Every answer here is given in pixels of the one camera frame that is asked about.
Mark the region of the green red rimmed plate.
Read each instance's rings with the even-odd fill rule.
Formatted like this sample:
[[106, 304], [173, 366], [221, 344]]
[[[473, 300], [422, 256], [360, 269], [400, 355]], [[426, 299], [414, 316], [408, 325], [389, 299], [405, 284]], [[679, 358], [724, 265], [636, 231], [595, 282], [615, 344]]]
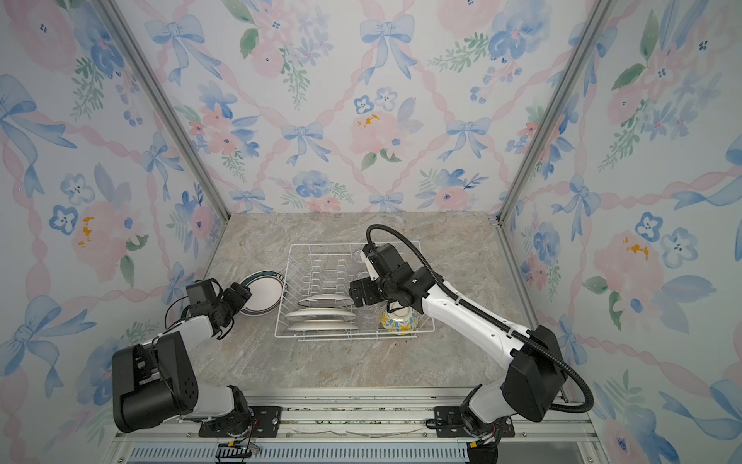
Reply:
[[284, 295], [285, 278], [279, 272], [261, 271], [247, 276], [241, 286], [251, 293], [240, 313], [260, 316], [276, 309]]

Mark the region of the watermelon pattern plate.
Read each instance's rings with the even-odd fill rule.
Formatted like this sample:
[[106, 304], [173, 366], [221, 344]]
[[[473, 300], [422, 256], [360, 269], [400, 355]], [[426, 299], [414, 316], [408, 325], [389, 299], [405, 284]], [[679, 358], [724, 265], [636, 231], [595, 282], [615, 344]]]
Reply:
[[299, 309], [285, 315], [286, 320], [301, 321], [310, 319], [338, 319], [344, 322], [355, 321], [357, 315], [347, 309], [334, 309], [333, 307], [311, 307], [310, 309]]

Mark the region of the white plate dark rim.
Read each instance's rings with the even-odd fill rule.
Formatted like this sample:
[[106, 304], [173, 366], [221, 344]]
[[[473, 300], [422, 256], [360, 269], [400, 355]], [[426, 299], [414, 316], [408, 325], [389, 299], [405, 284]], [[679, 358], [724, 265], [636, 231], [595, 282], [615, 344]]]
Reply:
[[299, 307], [331, 307], [332, 309], [344, 309], [344, 307], [353, 307], [352, 298], [339, 294], [318, 294], [300, 299], [297, 302]]

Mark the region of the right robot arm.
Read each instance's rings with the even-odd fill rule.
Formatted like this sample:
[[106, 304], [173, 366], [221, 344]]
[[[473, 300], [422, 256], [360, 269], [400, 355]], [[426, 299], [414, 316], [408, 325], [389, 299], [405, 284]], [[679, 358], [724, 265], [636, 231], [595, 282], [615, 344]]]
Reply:
[[543, 421], [567, 379], [549, 330], [530, 330], [465, 299], [439, 275], [413, 270], [393, 245], [366, 245], [362, 253], [369, 276], [349, 288], [358, 307], [385, 302], [391, 313], [426, 315], [465, 336], [504, 369], [502, 381], [478, 385], [465, 398], [461, 427], [479, 436], [512, 416]]

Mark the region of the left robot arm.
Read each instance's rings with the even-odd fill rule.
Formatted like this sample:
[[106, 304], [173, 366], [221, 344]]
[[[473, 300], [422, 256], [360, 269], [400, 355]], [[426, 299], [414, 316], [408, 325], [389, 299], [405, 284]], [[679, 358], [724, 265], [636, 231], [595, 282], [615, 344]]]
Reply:
[[251, 291], [237, 282], [224, 288], [213, 278], [185, 291], [178, 320], [153, 339], [113, 354], [114, 423], [120, 432], [133, 433], [180, 419], [199, 423], [202, 438], [243, 437], [256, 419], [242, 391], [200, 381], [191, 358], [203, 342], [229, 334]]

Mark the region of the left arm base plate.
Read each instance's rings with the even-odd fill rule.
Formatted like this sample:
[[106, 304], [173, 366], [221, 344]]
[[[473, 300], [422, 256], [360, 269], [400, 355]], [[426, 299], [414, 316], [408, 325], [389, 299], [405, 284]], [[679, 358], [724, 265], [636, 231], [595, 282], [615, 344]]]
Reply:
[[201, 423], [200, 438], [247, 439], [276, 438], [283, 409], [280, 406], [249, 407]]

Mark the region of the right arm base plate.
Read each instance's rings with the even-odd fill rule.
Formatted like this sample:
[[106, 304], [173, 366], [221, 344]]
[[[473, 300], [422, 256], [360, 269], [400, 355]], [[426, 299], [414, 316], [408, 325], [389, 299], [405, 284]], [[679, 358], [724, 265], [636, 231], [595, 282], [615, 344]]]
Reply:
[[500, 418], [494, 423], [483, 423], [474, 415], [463, 413], [458, 406], [437, 406], [434, 417], [425, 421], [425, 426], [436, 432], [439, 438], [472, 438], [486, 440], [491, 437], [514, 438], [515, 430], [510, 417]]

